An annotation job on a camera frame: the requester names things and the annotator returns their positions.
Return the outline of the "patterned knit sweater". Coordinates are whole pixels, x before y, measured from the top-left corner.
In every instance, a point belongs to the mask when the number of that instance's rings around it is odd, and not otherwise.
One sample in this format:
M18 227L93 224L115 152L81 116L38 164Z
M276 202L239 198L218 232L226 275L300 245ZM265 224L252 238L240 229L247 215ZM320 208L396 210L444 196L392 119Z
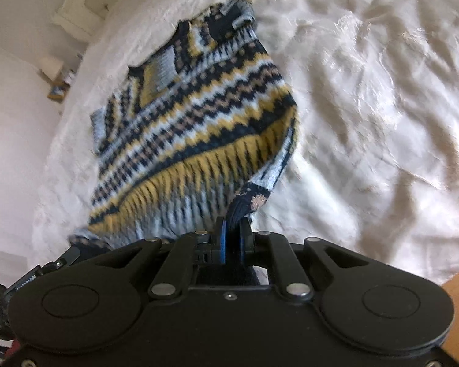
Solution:
M116 249L229 227L268 200L297 141L297 104L254 30L252 0L180 21L93 112L99 175L73 245Z

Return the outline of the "white satin bedspread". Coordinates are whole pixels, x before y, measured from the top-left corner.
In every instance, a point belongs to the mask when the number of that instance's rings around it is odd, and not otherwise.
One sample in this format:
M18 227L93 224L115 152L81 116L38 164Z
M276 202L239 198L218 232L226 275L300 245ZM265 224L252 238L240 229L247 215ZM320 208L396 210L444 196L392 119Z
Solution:
M29 266L88 220L90 113L176 23L222 0L118 0L48 155ZM297 149L256 229L311 235L445 283L459 272L459 0L253 0L298 106Z

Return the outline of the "bedside lamp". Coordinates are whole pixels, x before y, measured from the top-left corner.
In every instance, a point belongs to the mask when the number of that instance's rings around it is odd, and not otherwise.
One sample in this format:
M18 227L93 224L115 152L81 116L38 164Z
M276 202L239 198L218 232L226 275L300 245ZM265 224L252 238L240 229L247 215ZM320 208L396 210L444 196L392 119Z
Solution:
M55 80L64 68L64 62L55 56L45 56L39 60L40 71L50 80Z

